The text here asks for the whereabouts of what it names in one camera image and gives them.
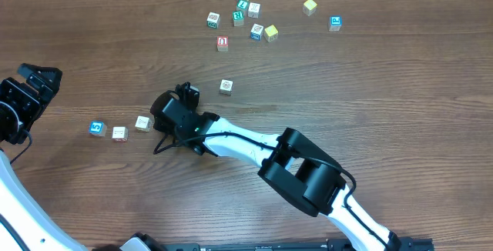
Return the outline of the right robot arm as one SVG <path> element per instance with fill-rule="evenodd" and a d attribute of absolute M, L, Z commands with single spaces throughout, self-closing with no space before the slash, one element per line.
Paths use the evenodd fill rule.
<path fill-rule="evenodd" d="M 172 136 L 155 154 L 186 147 L 198 155 L 230 157 L 258 168 L 258 176 L 283 199 L 308 216 L 325 216 L 355 250 L 398 250 L 395 233 L 377 223 L 355 200 L 355 178 L 296 129 L 280 135 L 241 128 L 227 119 L 196 110 L 200 93 L 188 82 L 152 104 L 154 128 Z"/>

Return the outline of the white blue edged block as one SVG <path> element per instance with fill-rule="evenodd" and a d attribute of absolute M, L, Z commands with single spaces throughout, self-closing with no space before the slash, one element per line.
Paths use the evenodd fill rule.
<path fill-rule="evenodd" d="M 152 124 L 151 118 L 139 115 L 136 119 L 135 128 L 142 132 L 149 132 Z"/>

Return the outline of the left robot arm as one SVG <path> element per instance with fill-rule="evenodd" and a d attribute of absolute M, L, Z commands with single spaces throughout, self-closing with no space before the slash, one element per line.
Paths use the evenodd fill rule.
<path fill-rule="evenodd" d="M 59 91 L 62 71 L 22 63 L 20 83 L 10 77 L 1 82 L 1 140 L 20 145 L 31 141 L 30 129 Z M 57 226 L 31 197 L 1 152 L 1 249 L 86 250 Z"/>

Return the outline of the white red edged block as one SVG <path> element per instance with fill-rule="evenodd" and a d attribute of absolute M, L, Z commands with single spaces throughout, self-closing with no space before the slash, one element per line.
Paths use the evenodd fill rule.
<path fill-rule="evenodd" d="M 112 140 L 116 142 L 126 142 L 129 130 L 124 126 L 115 126 L 112 129 Z"/>

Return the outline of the blue number five block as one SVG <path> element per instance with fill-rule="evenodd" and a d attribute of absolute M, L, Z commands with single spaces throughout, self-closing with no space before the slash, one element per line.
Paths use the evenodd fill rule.
<path fill-rule="evenodd" d="M 92 121 L 89 125 L 89 133 L 93 136 L 104 137 L 106 131 L 107 125 L 104 122 Z"/>

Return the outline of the red letter U block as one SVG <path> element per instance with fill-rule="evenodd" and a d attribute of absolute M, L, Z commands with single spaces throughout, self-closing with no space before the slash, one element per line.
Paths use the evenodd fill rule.
<path fill-rule="evenodd" d="M 216 47 L 218 52 L 227 52 L 229 49 L 229 39 L 227 36 L 218 36 L 216 38 Z"/>

